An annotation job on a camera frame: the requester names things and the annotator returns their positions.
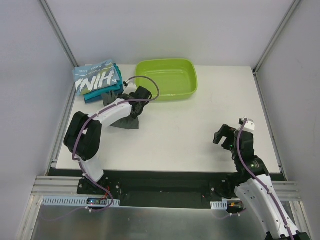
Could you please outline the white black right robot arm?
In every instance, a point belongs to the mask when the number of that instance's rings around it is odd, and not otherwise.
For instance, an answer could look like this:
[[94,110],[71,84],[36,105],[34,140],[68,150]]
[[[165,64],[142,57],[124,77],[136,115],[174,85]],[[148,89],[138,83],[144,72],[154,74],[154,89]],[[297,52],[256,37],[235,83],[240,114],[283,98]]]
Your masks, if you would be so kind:
[[236,172],[215,187],[224,199],[238,197],[244,210],[257,222],[264,240],[308,240],[292,221],[273,187],[269,171],[254,150],[255,123],[252,119],[239,119],[239,128],[223,124],[214,134],[213,143],[231,152]]

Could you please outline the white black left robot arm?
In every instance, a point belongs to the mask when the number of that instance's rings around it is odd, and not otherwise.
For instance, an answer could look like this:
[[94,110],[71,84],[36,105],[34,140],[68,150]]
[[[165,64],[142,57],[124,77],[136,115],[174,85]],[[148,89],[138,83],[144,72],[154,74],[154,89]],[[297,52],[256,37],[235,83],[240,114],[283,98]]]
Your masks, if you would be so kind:
[[106,188],[106,183],[102,180],[104,170],[99,160],[103,127],[109,127],[128,117],[136,120],[151,99],[151,92],[139,86],[135,92],[118,95],[96,113],[78,111],[73,115],[63,144],[71,152],[72,160],[78,162],[84,176],[90,180],[88,188],[94,194],[102,194]]

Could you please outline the dark grey t-shirt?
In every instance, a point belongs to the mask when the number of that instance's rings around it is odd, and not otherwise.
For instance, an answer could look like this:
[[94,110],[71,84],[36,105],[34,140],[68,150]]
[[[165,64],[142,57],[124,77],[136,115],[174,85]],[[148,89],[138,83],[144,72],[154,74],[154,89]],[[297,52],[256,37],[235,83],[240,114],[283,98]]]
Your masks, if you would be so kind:
[[[102,93],[102,101],[103,106],[106,107],[113,103],[117,98],[118,94],[116,94],[113,91],[110,91],[108,93]],[[139,129],[139,118],[133,118],[132,116],[127,116],[124,118],[119,119],[118,121],[114,122],[110,125],[111,127],[120,128],[120,129],[126,129],[126,130],[138,130]]]

